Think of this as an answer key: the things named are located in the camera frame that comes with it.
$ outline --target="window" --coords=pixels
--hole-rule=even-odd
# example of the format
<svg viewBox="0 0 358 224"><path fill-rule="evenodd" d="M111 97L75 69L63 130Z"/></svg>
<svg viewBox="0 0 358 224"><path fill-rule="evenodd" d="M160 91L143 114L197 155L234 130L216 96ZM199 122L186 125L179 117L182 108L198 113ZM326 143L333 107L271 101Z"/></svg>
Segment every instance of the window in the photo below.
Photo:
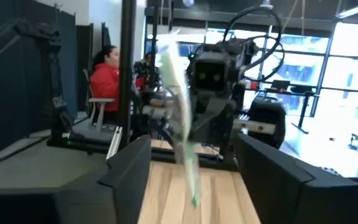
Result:
<svg viewBox="0 0 358 224"><path fill-rule="evenodd" d="M179 63L183 65L183 70L186 70L190 63L188 60L189 54L194 52L200 46L200 44L186 43L186 42L178 42L177 44L178 44L178 52L180 56ZM151 50L152 50L152 41L148 40L146 42L146 52L150 52ZM155 56L155 66L156 67L161 66L159 54L156 54Z"/></svg>
<svg viewBox="0 0 358 224"><path fill-rule="evenodd" d="M321 90L316 119L327 127L327 131L346 136L358 132L358 93L347 93L337 90Z"/></svg>
<svg viewBox="0 0 358 224"><path fill-rule="evenodd" d="M346 86L350 87L352 85L352 80L353 80L353 74L349 74L347 76L347 83ZM346 99L349 96L349 92L348 91L344 91L343 92L343 98Z"/></svg>
<svg viewBox="0 0 358 224"><path fill-rule="evenodd" d="M262 88L270 88L272 84L263 83ZM291 95L283 95L278 93L269 93L269 95L277 98L279 102L283 104L288 115L301 115L303 100L305 100L304 96L291 96ZM314 97L310 97L308 101L308 106L306 107L305 116L309 116L311 112L311 106L313 104Z"/></svg>
<svg viewBox="0 0 358 224"><path fill-rule="evenodd" d="M262 56L262 52L259 51L257 53L257 55L252 57L252 62L258 60L261 56ZM246 75L249 78L258 79L259 66L260 65L257 65L254 68L251 68L250 70L246 71L244 73L244 75ZM246 91L244 93L244 104L243 104L243 107L242 107L243 110L249 110L249 108L251 107L252 101L254 100L256 95L257 95L257 92L254 92L254 91Z"/></svg>
<svg viewBox="0 0 358 224"><path fill-rule="evenodd" d="M263 75L272 72L282 55L279 52L274 53L264 62ZM323 57L320 56L285 54L283 66L268 81L289 80L292 84L316 86L322 63Z"/></svg>
<svg viewBox="0 0 358 224"><path fill-rule="evenodd" d="M249 37L256 37L260 35L266 35L265 32L256 32L256 31L246 31L246 30L235 30L234 35L238 39L246 39ZM256 38L254 39L256 46L262 48L264 47L265 39L264 38Z"/></svg>
<svg viewBox="0 0 358 224"><path fill-rule="evenodd" d="M348 83L350 74L352 74L352 78L351 82ZM324 76L323 87L358 90L358 60L330 57Z"/></svg>
<svg viewBox="0 0 358 224"><path fill-rule="evenodd" d="M338 23L335 27L331 54L358 56L358 24Z"/></svg>
<svg viewBox="0 0 358 224"><path fill-rule="evenodd" d="M277 37L277 35L278 34L275 33L271 34L273 37ZM274 43L275 41L273 39L269 39L267 41L267 48L272 48ZM325 53L328 45L328 38L282 34L281 43L283 44L285 50Z"/></svg>

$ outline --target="large window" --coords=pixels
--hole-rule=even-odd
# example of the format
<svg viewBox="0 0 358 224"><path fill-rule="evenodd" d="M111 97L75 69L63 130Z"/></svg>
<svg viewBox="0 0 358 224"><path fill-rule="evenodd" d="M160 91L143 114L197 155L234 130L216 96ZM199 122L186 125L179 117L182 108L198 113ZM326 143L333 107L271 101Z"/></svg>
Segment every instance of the large window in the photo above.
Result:
<svg viewBox="0 0 358 224"><path fill-rule="evenodd" d="M358 133L358 93L321 90L316 119L333 134Z"/></svg>
<svg viewBox="0 0 358 224"><path fill-rule="evenodd" d="M335 28L316 118L343 136L358 133L357 24L338 23Z"/></svg>
<svg viewBox="0 0 358 224"><path fill-rule="evenodd" d="M274 43L274 40L269 39L267 42L267 48L272 48ZM327 49L328 38L282 34L281 43L285 50L323 54Z"/></svg>
<svg viewBox="0 0 358 224"><path fill-rule="evenodd" d="M358 24L338 23L331 55L358 56Z"/></svg>
<svg viewBox="0 0 358 224"><path fill-rule="evenodd" d="M271 73L282 57L280 52L271 55L264 62L263 74ZM320 56L285 54L283 66L267 81L289 80L292 84L316 86L322 63L323 57Z"/></svg>
<svg viewBox="0 0 358 224"><path fill-rule="evenodd" d="M358 90L358 60L330 57L323 87Z"/></svg>
<svg viewBox="0 0 358 224"><path fill-rule="evenodd" d="M183 69L188 66L187 56L194 52L201 43L215 44L223 38L223 29L186 29L177 35L178 48ZM246 39L253 36L266 35L265 32L248 30L230 30L227 38ZM264 43L271 49L274 40L264 38L254 40L260 50L253 57L253 61L261 58ZM338 23L335 29L333 44L328 58L326 51L329 39L303 35L282 34L281 43L287 53L284 64L271 78L264 83L268 88L273 80L289 80L292 85L308 85L313 91L321 90L319 98L310 98L306 116L316 116L316 124L324 125L326 131L349 133L358 130L358 25ZM147 51L151 49L151 42L147 43ZM282 58L282 50L277 48L262 65L258 65L245 72L244 75L257 79L261 75L268 75L278 65ZM321 82L322 66L324 79ZM253 91L245 92L244 108L248 108L255 98ZM276 95L287 109L289 115L300 115L304 102L302 96Z"/></svg>

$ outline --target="wooden table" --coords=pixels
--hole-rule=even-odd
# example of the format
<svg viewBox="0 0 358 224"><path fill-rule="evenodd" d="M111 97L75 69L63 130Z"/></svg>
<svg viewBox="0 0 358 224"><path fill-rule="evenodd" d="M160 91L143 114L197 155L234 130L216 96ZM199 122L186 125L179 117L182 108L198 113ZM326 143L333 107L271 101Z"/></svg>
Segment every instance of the wooden table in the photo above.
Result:
<svg viewBox="0 0 358 224"><path fill-rule="evenodd" d="M159 147L162 149L172 149L171 145L169 145L166 141L160 141L160 140L152 140L152 147ZM205 154L211 154L211 155L217 155L219 154L219 148L218 147L209 147L209 146L196 146L194 148L194 151L197 153L205 153Z"/></svg>
<svg viewBox="0 0 358 224"><path fill-rule="evenodd" d="M153 140L155 147L170 149ZM210 147L197 152L217 153ZM152 162L139 224L259 224L255 208L240 173L200 169L201 205L194 209L186 185L184 167Z"/></svg>

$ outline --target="red jacket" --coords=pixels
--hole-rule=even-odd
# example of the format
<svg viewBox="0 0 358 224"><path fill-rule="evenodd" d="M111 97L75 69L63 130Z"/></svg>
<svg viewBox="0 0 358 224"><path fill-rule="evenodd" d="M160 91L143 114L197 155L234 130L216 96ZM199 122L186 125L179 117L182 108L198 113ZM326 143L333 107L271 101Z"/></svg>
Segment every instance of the red jacket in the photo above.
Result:
<svg viewBox="0 0 358 224"><path fill-rule="evenodd" d="M114 98L115 101L107 103L105 111L118 111L119 105L119 70L106 63L96 66L90 78L93 97L95 98ZM136 87L143 86L144 80L138 78L135 82Z"/></svg>

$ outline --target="desk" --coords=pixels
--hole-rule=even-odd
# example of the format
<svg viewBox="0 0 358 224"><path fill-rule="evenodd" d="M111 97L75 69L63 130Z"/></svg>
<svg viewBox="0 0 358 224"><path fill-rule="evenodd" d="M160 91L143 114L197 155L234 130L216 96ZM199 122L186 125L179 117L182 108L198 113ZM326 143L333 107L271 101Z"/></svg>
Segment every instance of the desk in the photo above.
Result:
<svg viewBox="0 0 358 224"><path fill-rule="evenodd" d="M237 172L200 169L201 205L194 209L183 166L152 162L139 224L260 224Z"/></svg>
<svg viewBox="0 0 358 224"><path fill-rule="evenodd" d="M246 89L246 91L256 91L256 92L259 92L259 93L266 93L266 94L267 93L275 93L275 94L279 94L279 95L290 95L290 96L303 96L303 97L305 97L305 100L303 100L301 115L299 117L299 122L298 122L298 127L299 128L302 128L303 120L305 118L306 109L308 107L310 97L311 96L319 97L319 95L317 95L317 94L293 93L293 92L289 92L289 91L275 92L275 91L268 91L268 90L253 90L253 89Z"/></svg>

